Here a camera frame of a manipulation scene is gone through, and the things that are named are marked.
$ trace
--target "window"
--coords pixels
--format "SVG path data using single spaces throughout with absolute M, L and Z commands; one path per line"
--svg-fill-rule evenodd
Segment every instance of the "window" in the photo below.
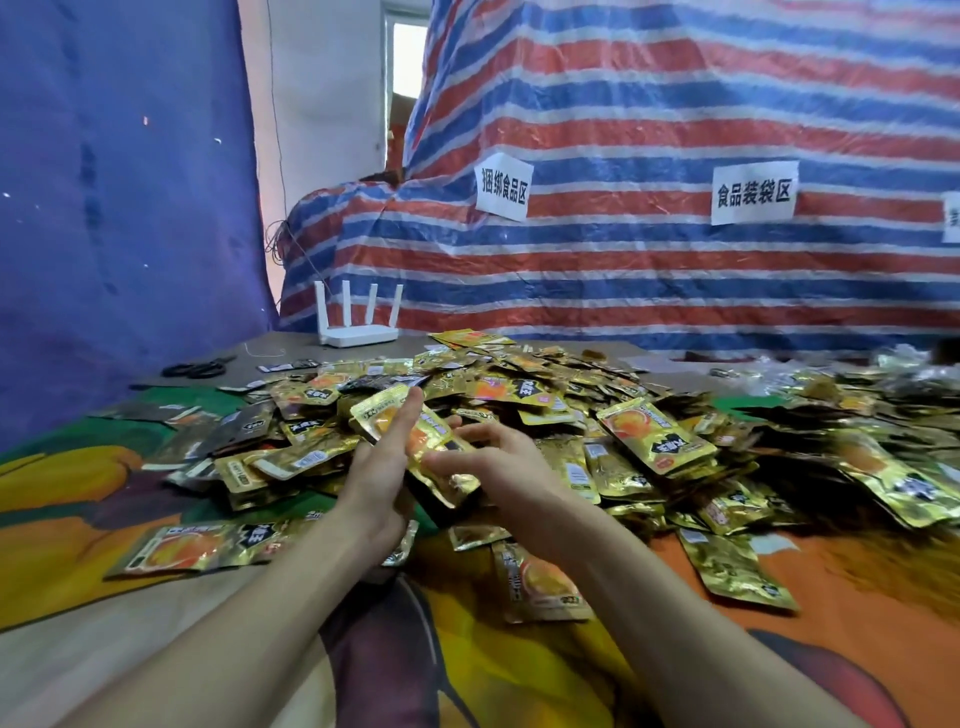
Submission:
M 423 48 L 426 26 L 394 22 L 391 24 L 391 91 L 417 98 L 423 85 Z
M 423 86 L 426 13 L 384 10 L 384 136 L 386 168 L 395 169 L 403 157 L 403 137 L 414 101 Z

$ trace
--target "finger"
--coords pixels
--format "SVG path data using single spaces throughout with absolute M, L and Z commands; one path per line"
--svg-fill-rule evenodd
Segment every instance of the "finger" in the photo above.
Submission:
M 490 443 L 499 448 L 504 436 L 509 437 L 510 428 L 500 423 L 475 423 L 457 428 L 457 434 L 469 443 Z
M 363 441 L 360 442 L 356 449 L 353 451 L 353 462 L 350 464 L 350 469 L 362 468 L 363 464 L 367 462 L 367 458 L 371 456 L 373 452 L 373 445 Z
M 397 450 L 404 452 L 407 444 L 407 438 L 410 437 L 410 430 L 414 428 L 420 412 L 423 409 L 423 390 L 419 387 L 411 387 L 407 394 L 407 399 L 397 410 L 394 419 L 390 422 L 390 427 L 380 442 L 377 443 L 378 449 Z
M 423 466 L 438 477 L 450 477 L 456 474 L 476 475 L 481 483 L 490 473 L 492 449 L 479 449 L 471 452 L 454 452 L 453 450 L 431 450 L 423 455 Z

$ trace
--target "pile of snack packages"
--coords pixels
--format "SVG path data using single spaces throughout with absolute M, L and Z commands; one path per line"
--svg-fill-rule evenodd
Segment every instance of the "pile of snack packages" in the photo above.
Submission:
M 592 612 L 559 569 L 514 543 L 475 477 L 438 477 L 421 464 L 431 449 L 474 447 L 447 424 L 452 415 L 527 433 L 565 487 L 639 538 L 676 531 L 704 586 L 725 599 L 798 610 L 761 569 L 757 533 L 916 535 L 960 519 L 955 380 L 810 370 L 792 377 L 782 404 L 724 412 L 710 393 L 672 392 L 596 352 L 534 349 L 471 329 L 432 338 L 439 344 L 412 358 L 262 367 L 258 381 L 220 387 L 249 403 L 224 418 L 146 402 L 101 413 L 172 426 L 144 468 L 235 512 L 146 534 L 108 576 L 272 560 L 322 514 L 259 522 L 244 512 L 310 489 L 335 496 L 357 444 L 383 435 L 412 386 L 425 405 L 408 442 L 408 487 L 455 550 L 492 552 L 508 622 Z M 417 526 L 385 567 L 403 565 Z

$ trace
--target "white wall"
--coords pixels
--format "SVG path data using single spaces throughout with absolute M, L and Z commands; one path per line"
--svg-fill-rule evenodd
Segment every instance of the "white wall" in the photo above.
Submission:
M 303 195 L 383 170 L 381 0 L 237 0 L 264 223 Z M 389 8 L 429 12 L 430 0 Z M 270 260 L 279 298 L 283 270 Z

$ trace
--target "string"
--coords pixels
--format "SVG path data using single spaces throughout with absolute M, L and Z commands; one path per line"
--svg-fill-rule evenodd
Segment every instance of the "string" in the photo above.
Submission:
M 271 359 L 276 356 L 286 356 L 287 350 L 281 349 L 280 353 L 253 353 L 250 351 L 250 347 L 247 346 L 247 342 L 243 343 L 243 348 L 247 350 L 247 354 L 252 356 L 254 359 Z

